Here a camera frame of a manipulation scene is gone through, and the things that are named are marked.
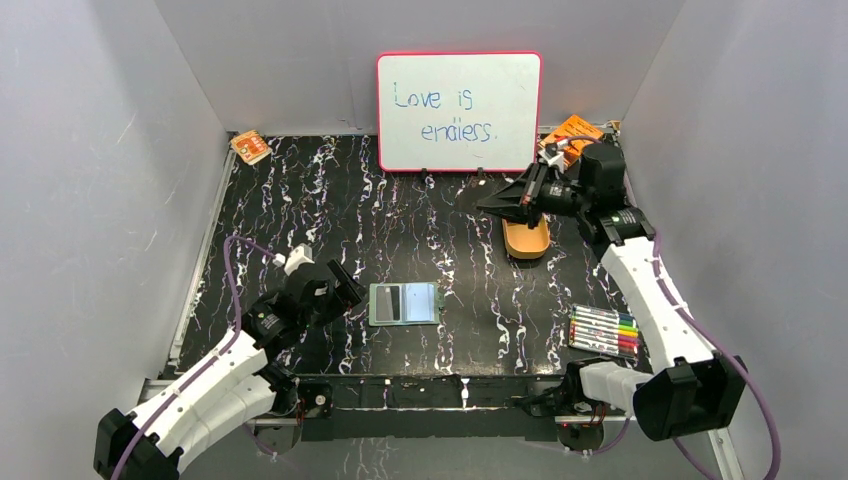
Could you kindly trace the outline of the green card holder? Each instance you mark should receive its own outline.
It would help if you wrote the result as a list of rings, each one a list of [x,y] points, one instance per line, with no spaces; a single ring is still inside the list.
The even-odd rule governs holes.
[[[401,287],[402,313],[398,322],[375,320],[375,289],[378,285]],[[369,286],[368,324],[371,327],[438,325],[444,311],[444,294],[436,282],[375,283]]]

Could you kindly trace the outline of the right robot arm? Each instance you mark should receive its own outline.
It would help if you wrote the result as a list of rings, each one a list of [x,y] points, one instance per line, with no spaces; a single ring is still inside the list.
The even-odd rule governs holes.
[[[623,293],[647,347],[651,372],[608,359],[572,362],[551,397],[577,414],[599,404],[623,411],[654,441],[727,427],[746,386],[744,366],[686,320],[686,306],[673,298],[656,230],[629,201],[625,174],[621,148],[591,143],[582,149],[576,179],[567,179],[563,168],[542,154],[476,207],[530,228],[544,215],[575,219],[584,242]]]

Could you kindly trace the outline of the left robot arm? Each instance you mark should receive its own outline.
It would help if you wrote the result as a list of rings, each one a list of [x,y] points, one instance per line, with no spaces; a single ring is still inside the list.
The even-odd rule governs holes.
[[[127,413],[98,423],[93,468],[103,479],[177,479],[202,452],[247,421],[286,416],[298,382],[275,360],[310,328],[359,305],[364,287],[336,260],[297,260],[197,364]]]

